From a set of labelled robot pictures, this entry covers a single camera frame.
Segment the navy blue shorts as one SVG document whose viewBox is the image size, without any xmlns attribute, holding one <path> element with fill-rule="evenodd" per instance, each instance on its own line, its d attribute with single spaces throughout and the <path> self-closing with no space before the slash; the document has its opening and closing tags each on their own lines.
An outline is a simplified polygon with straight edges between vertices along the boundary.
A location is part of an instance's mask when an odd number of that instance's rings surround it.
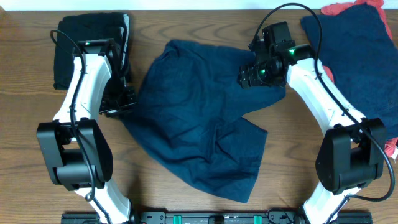
<svg viewBox="0 0 398 224">
<path fill-rule="evenodd" d="M 150 66 L 122 122 L 155 160 L 188 185 L 246 203 L 267 131 L 244 118 L 285 96 L 281 87 L 241 88 L 247 50 L 171 40 Z"/>
</svg>

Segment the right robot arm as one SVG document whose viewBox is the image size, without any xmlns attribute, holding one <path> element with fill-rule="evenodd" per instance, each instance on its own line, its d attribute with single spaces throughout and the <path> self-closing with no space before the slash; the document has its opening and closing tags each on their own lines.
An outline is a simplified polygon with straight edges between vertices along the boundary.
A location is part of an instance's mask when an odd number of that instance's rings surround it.
<svg viewBox="0 0 398 224">
<path fill-rule="evenodd" d="M 372 223 L 368 212 L 342 212 L 351 196 L 383 173 L 385 127 L 367 119 L 340 93 L 308 44 L 296 45 L 286 22 L 269 25 L 249 49 L 256 60 L 239 68 L 242 88 L 289 85 L 305 102 L 322 133 L 315 168 L 319 183 L 311 197 L 291 215 L 269 215 L 270 223 Z"/>
</svg>

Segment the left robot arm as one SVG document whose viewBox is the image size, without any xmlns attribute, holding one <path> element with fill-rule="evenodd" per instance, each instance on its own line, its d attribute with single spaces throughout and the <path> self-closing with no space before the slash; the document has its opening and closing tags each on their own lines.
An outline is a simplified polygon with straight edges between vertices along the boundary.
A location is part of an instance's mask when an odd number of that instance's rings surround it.
<svg viewBox="0 0 398 224">
<path fill-rule="evenodd" d="M 113 155 L 98 125 L 99 115 L 118 117 L 136 104 L 122 73 L 123 57 L 113 39 L 78 42 L 62 106 L 37 128 L 51 181 L 84 197 L 101 223 L 134 221 L 131 201 L 112 178 Z"/>
</svg>

